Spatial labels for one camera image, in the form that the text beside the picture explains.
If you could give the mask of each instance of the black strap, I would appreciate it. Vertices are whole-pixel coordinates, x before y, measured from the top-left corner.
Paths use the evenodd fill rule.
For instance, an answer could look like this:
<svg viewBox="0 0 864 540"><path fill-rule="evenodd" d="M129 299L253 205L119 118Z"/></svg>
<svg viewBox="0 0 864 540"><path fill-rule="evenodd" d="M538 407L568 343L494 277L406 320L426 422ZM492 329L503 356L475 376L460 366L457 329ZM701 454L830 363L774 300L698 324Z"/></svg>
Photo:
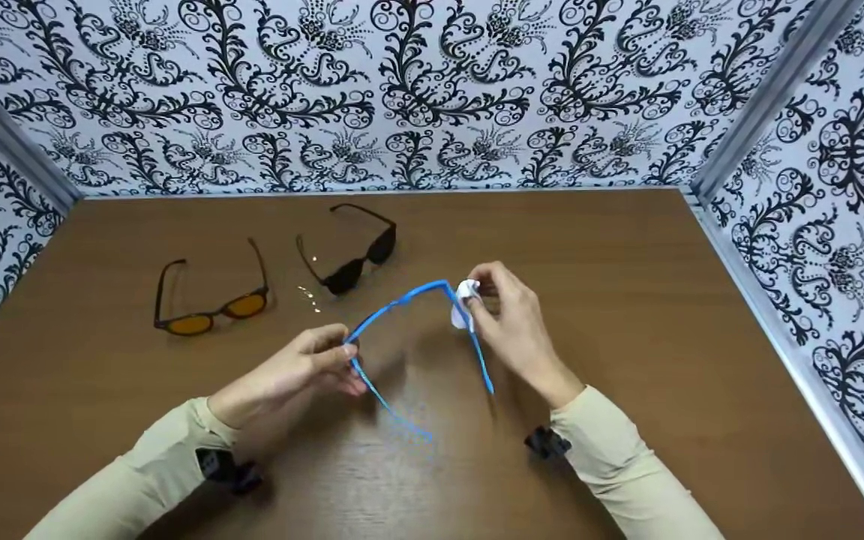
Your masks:
<svg viewBox="0 0 864 540"><path fill-rule="evenodd" d="M525 437L525 446L535 452L539 458L548 459L566 455L566 452L572 448L572 443L563 439L555 431L549 430L548 427L539 426Z"/></svg>
<svg viewBox="0 0 864 540"><path fill-rule="evenodd" d="M262 483L262 475L257 465L253 461L236 465L231 451L196 448L195 455L203 478L226 485L235 495L245 495Z"/></svg>

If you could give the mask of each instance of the orange lens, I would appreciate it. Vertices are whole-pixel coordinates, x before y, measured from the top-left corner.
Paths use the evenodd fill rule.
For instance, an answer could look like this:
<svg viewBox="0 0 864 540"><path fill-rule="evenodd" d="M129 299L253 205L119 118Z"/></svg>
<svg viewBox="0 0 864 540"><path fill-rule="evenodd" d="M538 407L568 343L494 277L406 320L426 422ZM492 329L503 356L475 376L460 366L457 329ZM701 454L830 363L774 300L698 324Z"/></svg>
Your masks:
<svg viewBox="0 0 864 540"><path fill-rule="evenodd" d="M178 335L202 334L209 327L212 327L212 319L206 315L189 315L169 322L169 332Z"/></svg>
<svg viewBox="0 0 864 540"><path fill-rule="evenodd" d="M251 317L258 314L265 307L265 296L261 294L250 294L232 301L226 306L226 311L233 317Z"/></svg>

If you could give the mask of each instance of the white cloth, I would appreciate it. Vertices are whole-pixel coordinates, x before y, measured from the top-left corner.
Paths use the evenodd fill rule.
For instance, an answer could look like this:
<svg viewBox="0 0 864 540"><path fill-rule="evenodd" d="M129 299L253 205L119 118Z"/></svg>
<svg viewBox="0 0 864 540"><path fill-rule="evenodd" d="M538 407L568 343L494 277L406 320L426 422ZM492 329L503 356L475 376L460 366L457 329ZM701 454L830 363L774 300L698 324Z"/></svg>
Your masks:
<svg viewBox="0 0 864 540"><path fill-rule="evenodd" d="M462 311L465 311L467 315L469 315L469 329L470 331L476 331L476 321L473 321L473 315L469 312L469 308L466 307L465 300L466 298L476 297L478 299L482 299L479 296L479 283L477 280L463 280L462 283L459 283L459 287L456 287L455 296L459 298L459 304L462 305ZM456 308L455 305L452 307L452 325L457 329L466 328L466 321L462 320L462 313L459 312L459 308Z"/></svg>

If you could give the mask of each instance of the dark sunglasses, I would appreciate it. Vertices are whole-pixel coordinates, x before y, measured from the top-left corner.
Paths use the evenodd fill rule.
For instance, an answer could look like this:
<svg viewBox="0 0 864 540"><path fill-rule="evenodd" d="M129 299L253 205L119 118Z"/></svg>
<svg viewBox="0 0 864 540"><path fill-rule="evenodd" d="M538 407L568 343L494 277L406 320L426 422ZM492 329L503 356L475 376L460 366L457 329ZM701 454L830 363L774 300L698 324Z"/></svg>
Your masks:
<svg viewBox="0 0 864 540"><path fill-rule="evenodd" d="M268 304L269 279L266 277L265 263L262 261L262 254L258 252L255 240L249 238L249 245L255 250L258 267L262 271L261 287L238 298L234 298L234 300L227 301L223 307L218 308L216 311L192 313L163 321L158 315L161 313L162 308L162 287L165 284L165 272L171 266L185 264L185 259L173 260L171 263L166 264L165 268L162 268L162 273L158 276L158 292L155 293L155 328L164 329L165 332L174 335L199 335L205 334L215 326L216 315L225 315L233 319L247 319L265 310Z"/></svg>
<svg viewBox="0 0 864 540"><path fill-rule="evenodd" d="M329 208L328 211L335 212L336 209L340 209L342 206L351 206L351 208L360 209L360 211L366 212L368 215L381 219L388 223L388 229L385 229L385 232L382 232L381 235L378 235L378 237L375 238L374 242L369 246L366 256L350 260L325 279L322 279L315 273L315 270L312 269L312 265L309 264L308 259L306 259L305 247L302 245L302 235L297 235L295 237L295 246L298 248L298 255L302 257L302 262L305 263L305 267L309 269L309 272L315 276L315 279L318 280L320 284L325 286L329 292L336 296L345 294L350 290L353 290L353 288L356 288L356 284L359 283L359 277L362 276L362 266L365 264L366 259L373 261L374 264L382 264L389 259L392 255L392 251L395 249L395 223L391 219L382 217L381 215L371 211L369 208L362 208L362 206L359 205L350 205L347 204L347 202L343 202L343 204L340 205L334 205L332 208Z"/></svg>

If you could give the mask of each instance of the hand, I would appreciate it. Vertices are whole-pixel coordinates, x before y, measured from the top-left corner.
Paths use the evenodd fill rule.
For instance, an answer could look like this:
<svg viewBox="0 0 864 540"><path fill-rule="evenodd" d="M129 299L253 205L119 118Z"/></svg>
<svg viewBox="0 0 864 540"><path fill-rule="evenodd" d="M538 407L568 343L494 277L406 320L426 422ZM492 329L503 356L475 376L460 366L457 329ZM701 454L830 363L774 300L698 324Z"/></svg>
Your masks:
<svg viewBox="0 0 864 540"><path fill-rule="evenodd" d="M208 399L208 408L230 428L242 428L261 413L275 410L309 386L325 386L358 396L366 392L350 360L358 347L342 345L345 325L306 329L258 367Z"/></svg>
<svg viewBox="0 0 864 540"><path fill-rule="evenodd" d="M501 262L473 268L469 279L480 281L483 296L498 296L499 315L494 317L477 298L469 299L476 331L498 358L529 386L549 407L564 407L585 389L552 348L539 297Z"/></svg>

